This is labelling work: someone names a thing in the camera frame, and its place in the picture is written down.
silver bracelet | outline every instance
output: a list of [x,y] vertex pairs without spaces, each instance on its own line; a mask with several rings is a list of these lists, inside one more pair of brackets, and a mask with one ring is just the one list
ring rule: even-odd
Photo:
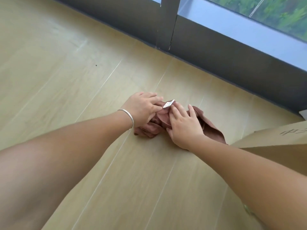
[[134,120],[133,120],[132,115],[131,115],[128,111],[126,111],[126,110],[124,110],[124,109],[118,109],[118,111],[119,111],[119,110],[121,110],[121,111],[125,112],[127,115],[129,115],[129,117],[130,117],[131,120],[132,120],[132,127],[131,127],[131,128],[133,128],[133,127],[134,127]]

wooden floor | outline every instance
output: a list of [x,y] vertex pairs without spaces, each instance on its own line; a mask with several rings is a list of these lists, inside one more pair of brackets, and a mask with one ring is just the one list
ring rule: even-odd
[[[228,144],[301,120],[53,0],[0,0],[0,29],[0,149],[111,113],[137,91],[200,107]],[[166,134],[128,131],[43,229],[261,227],[219,175]]]

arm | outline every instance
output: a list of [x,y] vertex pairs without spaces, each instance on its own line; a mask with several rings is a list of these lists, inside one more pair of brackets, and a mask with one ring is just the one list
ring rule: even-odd
[[[122,106],[135,127],[161,110],[156,93],[136,93]],[[105,150],[132,127],[123,111],[75,123],[0,152],[0,229],[41,229]]]
[[170,114],[173,142],[214,169],[232,190],[272,229],[307,229],[307,178],[263,157],[203,134],[192,106],[178,103]]

hand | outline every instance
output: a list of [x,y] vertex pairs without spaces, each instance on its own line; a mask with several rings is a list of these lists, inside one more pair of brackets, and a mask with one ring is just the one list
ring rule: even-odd
[[194,108],[190,104],[188,105],[188,108],[190,116],[180,103],[176,102],[171,105],[169,118],[172,130],[169,128],[166,130],[176,145],[190,151],[193,140],[199,135],[204,136],[204,133],[196,117]]
[[128,98],[121,109],[128,111],[134,120],[134,127],[140,127],[149,122],[156,112],[162,110],[162,107],[156,106],[163,97],[158,97],[153,92],[138,92]]

forearm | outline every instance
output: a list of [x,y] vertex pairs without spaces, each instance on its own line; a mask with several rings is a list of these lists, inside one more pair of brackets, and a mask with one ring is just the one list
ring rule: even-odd
[[25,216],[20,211],[24,209],[21,206],[24,205],[30,213],[27,206],[35,204],[33,210],[43,211],[45,215],[40,217],[42,223],[37,224],[44,224],[109,145],[131,126],[129,116],[117,111],[60,128],[2,151],[0,201],[3,219],[0,223],[6,216]]
[[199,136],[196,156],[273,229],[307,229],[306,177],[260,156]]

